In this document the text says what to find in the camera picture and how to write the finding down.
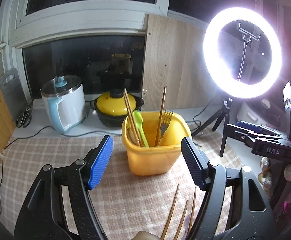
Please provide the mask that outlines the right gloved hand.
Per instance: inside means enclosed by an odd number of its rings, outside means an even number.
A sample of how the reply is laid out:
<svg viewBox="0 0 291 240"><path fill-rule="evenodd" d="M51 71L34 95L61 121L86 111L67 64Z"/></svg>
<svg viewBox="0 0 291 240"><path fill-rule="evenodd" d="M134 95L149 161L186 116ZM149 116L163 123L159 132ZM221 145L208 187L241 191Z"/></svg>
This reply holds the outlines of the right gloved hand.
<svg viewBox="0 0 291 240"><path fill-rule="evenodd" d="M272 208L291 203L291 164L262 157L257 178Z"/></svg>

